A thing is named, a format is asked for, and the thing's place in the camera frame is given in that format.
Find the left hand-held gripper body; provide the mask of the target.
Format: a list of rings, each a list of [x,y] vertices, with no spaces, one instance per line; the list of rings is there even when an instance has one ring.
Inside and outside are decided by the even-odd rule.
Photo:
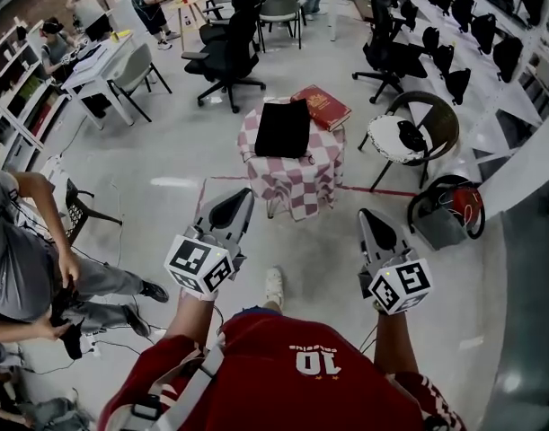
[[[235,279],[245,260],[230,233],[205,232],[190,225],[183,235],[175,236],[164,268],[189,294],[215,295],[227,279]]]

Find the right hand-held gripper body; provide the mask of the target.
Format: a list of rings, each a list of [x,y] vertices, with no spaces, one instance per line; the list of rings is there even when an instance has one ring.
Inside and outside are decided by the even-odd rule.
[[[359,283],[363,297],[387,315],[409,311],[433,290],[429,264],[414,248],[366,265],[359,272]]]

